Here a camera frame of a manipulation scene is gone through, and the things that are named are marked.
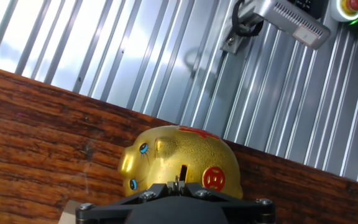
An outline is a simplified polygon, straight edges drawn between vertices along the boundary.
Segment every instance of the pig eye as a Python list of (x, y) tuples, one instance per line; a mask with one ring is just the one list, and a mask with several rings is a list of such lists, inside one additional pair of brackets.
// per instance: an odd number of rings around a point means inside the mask
[(132, 190), (136, 190), (137, 189), (137, 182), (135, 179), (132, 179), (129, 181), (129, 186), (131, 187)]
[(147, 143), (143, 143), (143, 144), (140, 146), (139, 151), (140, 151), (140, 153), (143, 154), (143, 153), (146, 153), (148, 149), (149, 149), (149, 146), (147, 145)]

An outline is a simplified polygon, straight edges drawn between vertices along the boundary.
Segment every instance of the coin slot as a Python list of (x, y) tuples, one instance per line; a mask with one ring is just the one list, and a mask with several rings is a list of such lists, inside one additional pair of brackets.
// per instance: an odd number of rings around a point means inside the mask
[(180, 170), (179, 181), (185, 181), (186, 180), (186, 174), (187, 174), (187, 166), (182, 165), (181, 170)]

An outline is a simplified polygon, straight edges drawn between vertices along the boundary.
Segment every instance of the gold piggy bank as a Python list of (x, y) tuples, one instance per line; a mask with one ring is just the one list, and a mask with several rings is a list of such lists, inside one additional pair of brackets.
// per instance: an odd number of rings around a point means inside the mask
[(219, 137), (195, 128), (162, 126), (139, 135), (118, 167), (126, 196), (175, 177), (242, 198), (234, 153)]

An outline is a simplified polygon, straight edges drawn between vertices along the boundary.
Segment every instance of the metal siding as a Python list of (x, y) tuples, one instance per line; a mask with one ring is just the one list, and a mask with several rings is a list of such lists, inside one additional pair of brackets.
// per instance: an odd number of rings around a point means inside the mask
[(233, 0), (23, 2), (0, 0), (1, 69), (358, 181), (358, 35), (329, 11), (317, 51), (265, 23), (231, 55)]

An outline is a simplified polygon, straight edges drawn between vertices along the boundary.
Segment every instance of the wooden panel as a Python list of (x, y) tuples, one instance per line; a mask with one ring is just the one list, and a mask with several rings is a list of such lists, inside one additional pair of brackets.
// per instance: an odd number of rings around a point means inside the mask
[[(69, 199), (119, 200), (122, 150), (168, 124), (0, 71), (0, 223), (57, 223)], [(358, 183), (228, 144), (244, 199), (276, 202), (278, 223), (358, 223)]]

